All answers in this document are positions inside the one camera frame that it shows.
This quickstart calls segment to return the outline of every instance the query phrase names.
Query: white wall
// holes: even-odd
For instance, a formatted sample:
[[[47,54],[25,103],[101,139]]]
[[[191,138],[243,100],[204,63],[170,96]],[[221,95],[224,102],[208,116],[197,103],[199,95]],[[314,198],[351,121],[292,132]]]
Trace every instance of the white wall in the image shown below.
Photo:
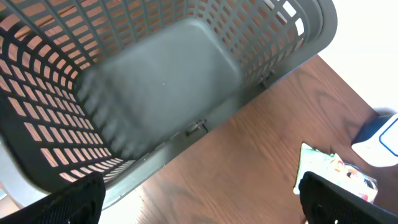
[[[398,111],[398,1],[333,2],[337,33],[319,55],[370,106]]]

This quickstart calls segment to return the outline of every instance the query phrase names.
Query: white object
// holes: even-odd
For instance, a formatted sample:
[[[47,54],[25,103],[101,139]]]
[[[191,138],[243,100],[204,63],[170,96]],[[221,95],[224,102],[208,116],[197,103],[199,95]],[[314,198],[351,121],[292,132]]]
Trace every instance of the white object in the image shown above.
[[[398,164],[398,114],[393,115],[368,140],[355,143],[352,148],[374,167]]]

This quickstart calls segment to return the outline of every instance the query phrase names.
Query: wooden table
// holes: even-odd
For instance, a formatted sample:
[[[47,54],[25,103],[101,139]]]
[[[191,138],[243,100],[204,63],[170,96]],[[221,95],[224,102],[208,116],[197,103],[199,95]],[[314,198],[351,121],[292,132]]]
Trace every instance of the wooden table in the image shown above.
[[[350,147],[375,116],[316,56],[103,211],[101,223],[115,215],[123,223],[302,223],[292,189],[303,141],[375,177],[375,204],[398,213],[397,167],[371,167]]]

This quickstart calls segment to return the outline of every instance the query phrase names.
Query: basket bottom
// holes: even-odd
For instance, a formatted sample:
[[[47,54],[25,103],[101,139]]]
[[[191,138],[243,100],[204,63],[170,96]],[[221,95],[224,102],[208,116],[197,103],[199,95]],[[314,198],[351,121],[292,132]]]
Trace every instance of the basket bottom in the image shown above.
[[[185,19],[83,74],[78,97],[123,158],[139,159],[243,84],[211,27]]]

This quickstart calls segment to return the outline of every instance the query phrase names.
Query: gray plastic basket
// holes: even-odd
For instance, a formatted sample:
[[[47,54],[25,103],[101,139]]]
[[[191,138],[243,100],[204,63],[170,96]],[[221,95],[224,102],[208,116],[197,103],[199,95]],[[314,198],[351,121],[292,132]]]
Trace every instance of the gray plastic basket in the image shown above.
[[[104,208],[325,48],[331,0],[3,0],[0,182],[98,171]]]

